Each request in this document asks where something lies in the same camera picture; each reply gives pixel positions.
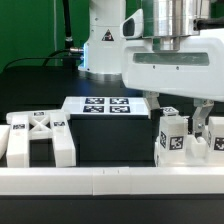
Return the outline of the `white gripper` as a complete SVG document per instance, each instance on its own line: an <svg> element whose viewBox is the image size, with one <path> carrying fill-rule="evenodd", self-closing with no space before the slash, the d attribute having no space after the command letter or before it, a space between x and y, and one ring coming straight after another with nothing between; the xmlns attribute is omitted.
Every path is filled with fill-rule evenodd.
<svg viewBox="0 0 224 224"><path fill-rule="evenodd" d="M182 37L177 51L154 51L153 40L141 37L143 30L141 9L120 25L125 86L144 91L148 118L160 108L158 93L199 98L194 100L192 132L201 136L214 101L224 102L224 28Z"/></svg>

